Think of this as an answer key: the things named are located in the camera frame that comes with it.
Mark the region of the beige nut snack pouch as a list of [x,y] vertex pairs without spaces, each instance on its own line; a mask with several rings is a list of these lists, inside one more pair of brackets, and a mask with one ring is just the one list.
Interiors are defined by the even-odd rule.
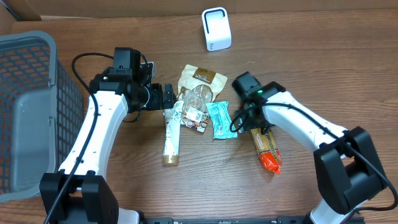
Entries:
[[206,104],[215,101],[228,78],[206,68],[186,65],[178,81],[178,101],[183,101],[180,123],[204,133],[210,115]]

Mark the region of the white tube with gold cap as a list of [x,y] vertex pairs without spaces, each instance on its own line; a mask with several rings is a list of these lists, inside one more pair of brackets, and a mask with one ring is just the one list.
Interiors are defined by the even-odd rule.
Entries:
[[183,101],[177,101],[172,109],[164,110],[165,144],[162,161],[164,166],[177,166],[179,164],[182,108]]

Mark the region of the orange spaghetti pasta packet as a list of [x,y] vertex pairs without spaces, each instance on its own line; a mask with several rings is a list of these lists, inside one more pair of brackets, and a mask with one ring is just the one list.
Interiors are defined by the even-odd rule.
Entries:
[[274,135],[270,129],[264,133],[261,131],[261,128],[251,130],[259,161],[266,170],[280,174],[282,159]]

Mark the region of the teal snack bar wrapper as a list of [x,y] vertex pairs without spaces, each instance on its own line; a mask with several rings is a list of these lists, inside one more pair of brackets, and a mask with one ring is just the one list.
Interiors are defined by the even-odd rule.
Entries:
[[231,117],[228,113],[228,101],[219,101],[207,103],[206,107],[213,123],[213,138],[214,139],[232,139],[237,138],[238,134],[231,132],[235,130],[231,128]]

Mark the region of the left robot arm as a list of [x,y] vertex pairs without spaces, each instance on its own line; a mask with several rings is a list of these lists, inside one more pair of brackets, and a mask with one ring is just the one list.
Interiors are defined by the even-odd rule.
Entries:
[[166,110],[177,97],[171,84],[153,83],[155,65],[144,54],[117,47],[113,65],[83,86],[89,104],[77,139],[57,172],[45,173],[39,190],[45,223],[145,223],[144,214],[120,208],[106,182],[116,134],[129,113]]

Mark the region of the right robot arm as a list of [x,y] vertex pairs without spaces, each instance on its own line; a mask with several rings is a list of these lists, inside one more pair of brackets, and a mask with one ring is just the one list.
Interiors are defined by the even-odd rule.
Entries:
[[364,223],[356,214],[390,186],[369,133],[333,124],[304,105],[276,82],[262,85],[245,72],[232,83],[243,104],[232,127],[240,133],[278,126],[312,154],[322,199],[305,216],[277,217],[277,223]]

